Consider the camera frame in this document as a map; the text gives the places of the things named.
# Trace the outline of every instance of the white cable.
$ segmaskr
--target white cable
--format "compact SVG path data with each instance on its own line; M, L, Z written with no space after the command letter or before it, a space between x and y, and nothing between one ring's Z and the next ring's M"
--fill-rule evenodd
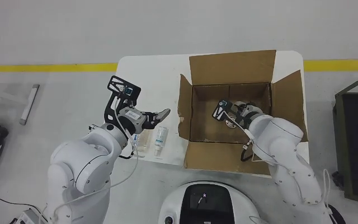
M268 222L266 222L262 218L259 218L259 217L256 217L256 216L249 216L248 218L251 220L251 222L253 222L255 224L269 224ZM255 222L252 218L258 219L260 221L260 223Z
M226 113L226 111L224 110L224 114L226 114L226 116L234 123L236 124L236 126L238 126L243 132L245 132L245 129L243 127L241 127L236 121L234 121L229 115L228 113Z
M45 210L47 209L47 204L46 204L46 206L45 206L45 208L41 211L41 213L40 213L40 216L39 216L39 224L41 224L41 217L43 216L43 214L44 214L44 212L45 212Z
M116 100L116 103L115 103L116 107L117 107L117 104L118 104L118 100L119 100L119 97L117 97L117 100ZM135 171L135 169L136 169L136 167L137 167L137 165L138 165L138 158L139 158L138 149L137 149L136 145L134 144L134 140L133 140L132 136L129 134L128 130L126 130L126 129L122 126L122 124L119 122L118 115L117 115L117 110L116 110L116 109L114 110L114 113L115 113L115 115L116 115L116 119L117 119L117 122L119 123L119 126L121 126L122 130L124 130L125 135L128 137L128 139L129 139L129 141L130 141L130 143L131 143L131 145L132 145L132 148L135 149L135 152L136 152L136 163L135 163L134 169L133 169L132 172L129 174L129 176L127 176L124 180L122 180L122 181L120 181L120 182L118 182L118 183L116 183L116 184L110 186L109 188L104 188L104 189L101 189L101 190L99 190L99 191L97 191L97 192L92 192L92 193L90 193L90 194L83 195L83 196L81 196L81 197L79 197L79 198L76 198L76 199L74 199L74 200L70 200L69 202L66 202L66 203L63 203L63 204L57 206L56 209L54 210L54 213L53 213L53 217L55 218L55 223L56 223L56 221L57 221L56 211L57 211L59 208L61 208L62 206L65 206L65 205L70 204L70 203L72 203L72 202L76 202L76 201L81 200L81 199L83 199L83 198L86 198L86 197L88 197L88 196L91 196L91 195L97 194L97 193L99 193L99 192L102 192L102 191L104 191L104 190L109 190L109 189L111 189L111 188L113 188L113 187L115 187L115 186L118 186L118 185L120 185L121 183L123 183L123 182L125 182L126 180L128 180L128 179L132 176L132 174L134 173L134 171Z
M328 176L328 191L327 191L327 184L326 184L326 174ZM331 192L331 177L329 176L329 172L327 169L323 170L323 185L324 185L324 193L323 193L323 201L328 207L328 197Z
M273 162L273 161L269 161L269 160L253 160L253 158L255 157L255 153L254 153L254 152L252 152L252 153L253 153L253 154L252 154L252 158L251 158L251 161L252 161L252 162L271 162L271 163L273 163L273 164L277 164L277 165L279 165L279 166L282 166L283 168L285 168L285 169L287 170L288 173L290 173L290 169L288 169L286 166L284 166L283 164L281 164L281 163L279 163L279 162ZM301 200L302 200L302 202L303 202L304 199L303 199L301 187L300 187L300 185L298 184L298 181L296 180L296 178L295 178L294 176L293 176L292 178L295 180L295 182L296 182L296 184L297 184L298 191L299 191L299 193L300 193L300 197L301 197Z
M327 174L327 177L328 177L328 190L327 190L327 182L326 182L326 174ZM331 209L329 208L328 206L328 197L329 197L329 194L331 192L331 177L329 175L329 172L327 169L324 169L323 170L323 185L324 185L324 192L323 192L323 203L324 205L326 206L326 208L331 211ZM329 214L330 218L333 219L333 221L335 222L335 224L337 224L337 221L336 219L334 218L334 216L332 214Z

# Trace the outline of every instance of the bottle cap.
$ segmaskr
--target bottle cap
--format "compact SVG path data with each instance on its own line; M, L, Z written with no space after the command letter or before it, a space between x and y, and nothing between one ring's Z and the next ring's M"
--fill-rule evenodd
M154 155L155 156L160 156L161 152L162 152L162 147L156 146L156 148L154 149Z

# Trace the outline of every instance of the small bottle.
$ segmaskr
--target small bottle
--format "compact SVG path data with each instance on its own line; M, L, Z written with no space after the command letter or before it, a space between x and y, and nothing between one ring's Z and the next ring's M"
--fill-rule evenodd
M156 142L155 142L155 150L154 150L154 155L155 156L160 156L162 149L164 148L164 145L166 144L166 140L168 137L168 128L159 127L158 133L157 133L157 137L156 137Z
M134 144L139 152L144 152L147 150L148 141L152 136L152 130L143 130L140 134L136 134L133 138Z

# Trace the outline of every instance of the sticker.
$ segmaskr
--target sticker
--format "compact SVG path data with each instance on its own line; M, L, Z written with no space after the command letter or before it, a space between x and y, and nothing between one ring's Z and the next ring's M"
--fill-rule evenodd
M140 118L140 115L134 113L133 111L128 111L127 113L125 113L125 115L127 115L128 117L134 120L138 120Z

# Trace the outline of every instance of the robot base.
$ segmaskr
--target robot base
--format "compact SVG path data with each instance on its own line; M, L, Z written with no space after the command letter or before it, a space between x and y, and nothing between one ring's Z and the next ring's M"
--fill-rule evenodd
M253 224L250 216L259 217L257 209L239 190L222 183L197 181L167 196L158 224Z

